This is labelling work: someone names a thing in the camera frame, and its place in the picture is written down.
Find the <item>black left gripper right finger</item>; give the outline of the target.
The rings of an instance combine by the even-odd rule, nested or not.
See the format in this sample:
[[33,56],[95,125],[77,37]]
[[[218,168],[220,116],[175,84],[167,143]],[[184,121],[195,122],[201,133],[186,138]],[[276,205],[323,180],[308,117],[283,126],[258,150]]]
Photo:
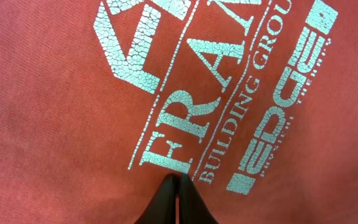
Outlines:
[[218,224],[188,174],[180,177],[178,195],[180,224]]

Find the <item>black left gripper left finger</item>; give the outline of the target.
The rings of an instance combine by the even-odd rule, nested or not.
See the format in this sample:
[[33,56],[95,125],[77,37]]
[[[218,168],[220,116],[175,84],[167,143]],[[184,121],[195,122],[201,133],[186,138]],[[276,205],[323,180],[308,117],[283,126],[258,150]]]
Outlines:
[[178,176],[167,174],[135,224],[175,224]]

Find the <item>red printed t-shirt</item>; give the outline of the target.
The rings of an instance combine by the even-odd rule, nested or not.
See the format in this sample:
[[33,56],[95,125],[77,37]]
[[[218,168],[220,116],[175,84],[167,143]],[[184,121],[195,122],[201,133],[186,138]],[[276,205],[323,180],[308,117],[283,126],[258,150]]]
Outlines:
[[358,1],[0,1],[0,223],[358,223]]

